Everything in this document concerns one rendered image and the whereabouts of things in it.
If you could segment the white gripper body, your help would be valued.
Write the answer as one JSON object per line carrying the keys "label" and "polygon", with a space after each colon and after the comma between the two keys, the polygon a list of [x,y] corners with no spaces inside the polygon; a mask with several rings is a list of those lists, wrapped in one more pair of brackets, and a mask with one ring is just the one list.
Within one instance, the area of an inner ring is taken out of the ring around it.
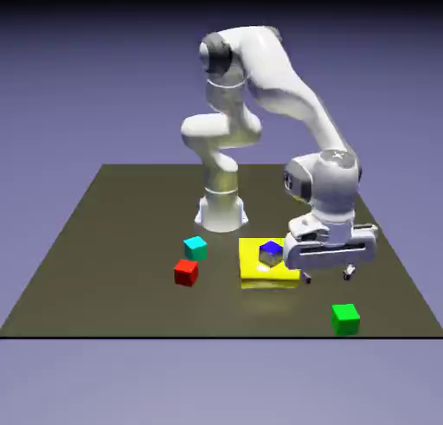
{"label": "white gripper body", "polygon": [[288,233],[284,239],[284,263],[288,269],[318,269],[357,266],[376,257],[378,227],[355,225],[351,238],[343,245],[331,246],[320,241],[297,241]]}

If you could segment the small blue cube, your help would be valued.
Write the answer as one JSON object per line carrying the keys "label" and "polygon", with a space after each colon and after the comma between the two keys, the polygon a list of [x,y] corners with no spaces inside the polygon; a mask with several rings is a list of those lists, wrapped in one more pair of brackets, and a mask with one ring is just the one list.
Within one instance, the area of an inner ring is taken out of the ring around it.
{"label": "small blue cube", "polygon": [[267,241],[259,247],[259,262],[275,267],[283,260],[283,247],[276,241]]}

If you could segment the small green cube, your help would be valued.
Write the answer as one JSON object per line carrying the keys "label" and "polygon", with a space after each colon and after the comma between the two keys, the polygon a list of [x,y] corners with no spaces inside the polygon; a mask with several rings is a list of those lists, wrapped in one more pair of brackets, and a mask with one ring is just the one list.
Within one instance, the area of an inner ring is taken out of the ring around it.
{"label": "small green cube", "polygon": [[360,314],[353,304],[335,304],[331,308],[331,325],[336,335],[355,335],[359,331]]}

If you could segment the small cyan cube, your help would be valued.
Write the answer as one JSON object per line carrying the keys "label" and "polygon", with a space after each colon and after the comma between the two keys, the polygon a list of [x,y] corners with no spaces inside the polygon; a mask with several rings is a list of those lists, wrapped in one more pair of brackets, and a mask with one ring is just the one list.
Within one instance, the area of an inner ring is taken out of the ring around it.
{"label": "small cyan cube", "polygon": [[203,261],[208,257],[208,244],[200,236],[183,241],[184,256],[190,261]]}

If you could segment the small red cube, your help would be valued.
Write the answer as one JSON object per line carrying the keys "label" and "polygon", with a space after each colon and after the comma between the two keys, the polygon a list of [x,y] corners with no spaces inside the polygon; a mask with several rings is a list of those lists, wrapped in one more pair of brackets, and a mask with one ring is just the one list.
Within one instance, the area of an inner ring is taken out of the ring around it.
{"label": "small red cube", "polygon": [[174,266],[174,281],[177,285],[193,287],[198,277],[198,262],[181,259]]}

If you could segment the large yellow box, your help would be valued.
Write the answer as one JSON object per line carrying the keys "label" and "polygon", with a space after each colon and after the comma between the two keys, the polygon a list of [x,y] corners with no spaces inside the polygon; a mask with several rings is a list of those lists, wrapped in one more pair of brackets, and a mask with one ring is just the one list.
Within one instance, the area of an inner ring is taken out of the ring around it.
{"label": "large yellow box", "polygon": [[259,260],[260,246],[273,241],[283,246],[283,238],[240,238],[239,267],[242,289],[295,289],[300,271],[288,269],[283,261],[269,267]]}

